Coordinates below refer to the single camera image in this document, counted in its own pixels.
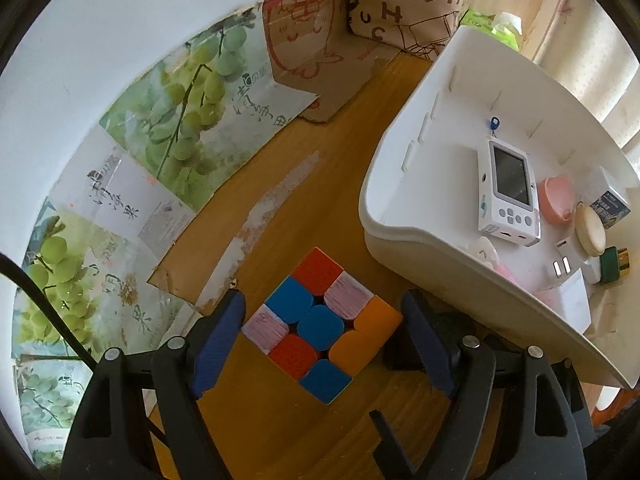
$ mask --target blue cube tile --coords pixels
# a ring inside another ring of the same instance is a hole
[[[308,314],[314,304],[314,297],[291,276],[287,276],[280,286],[264,302],[276,316],[287,324],[297,323]]]
[[[327,359],[320,359],[300,379],[300,386],[321,402],[330,404],[351,382],[351,377]]]
[[[316,305],[298,323],[298,335],[319,352],[331,348],[344,332],[344,321],[330,308]]]

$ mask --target pink cube tile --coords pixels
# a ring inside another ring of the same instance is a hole
[[[289,326],[263,304],[242,326],[242,333],[268,354],[289,333]]]
[[[373,294],[343,271],[324,294],[324,302],[343,319],[356,319]]]

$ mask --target orange cube tile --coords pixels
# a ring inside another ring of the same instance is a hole
[[[340,339],[329,349],[329,361],[340,370],[355,377],[378,353],[371,341],[357,330],[350,330],[340,336]]]
[[[375,346],[382,348],[401,322],[402,314],[386,301],[374,296],[358,314],[353,327]]]
[[[322,296],[343,270],[320,249],[314,247],[291,273],[291,277],[298,280],[314,296]]]

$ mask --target rubik's cube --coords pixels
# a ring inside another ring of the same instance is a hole
[[[284,373],[329,404],[401,321],[396,309],[314,248],[242,332]]]

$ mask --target cardboard sheet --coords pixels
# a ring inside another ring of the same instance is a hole
[[[264,30],[274,79],[319,95],[301,113],[327,122],[398,49],[353,34],[349,0],[265,0]]]

